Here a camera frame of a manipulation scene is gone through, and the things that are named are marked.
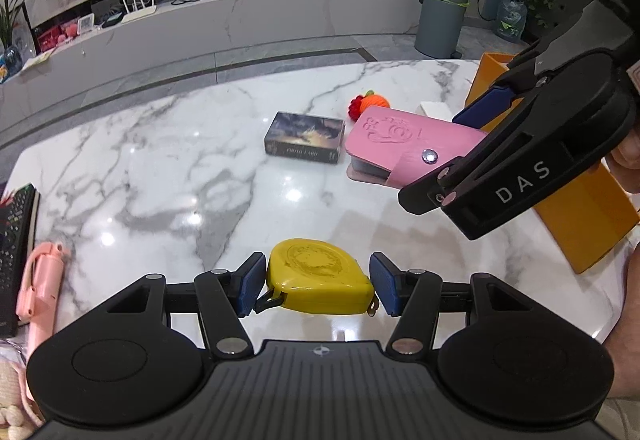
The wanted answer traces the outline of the person right hand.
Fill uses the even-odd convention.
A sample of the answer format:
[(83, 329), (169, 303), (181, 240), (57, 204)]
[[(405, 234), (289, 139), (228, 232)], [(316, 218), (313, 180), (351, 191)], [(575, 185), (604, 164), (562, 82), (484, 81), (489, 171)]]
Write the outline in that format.
[(606, 163), (612, 175), (627, 192), (640, 191), (640, 145), (637, 134), (630, 133), (608, 153)]

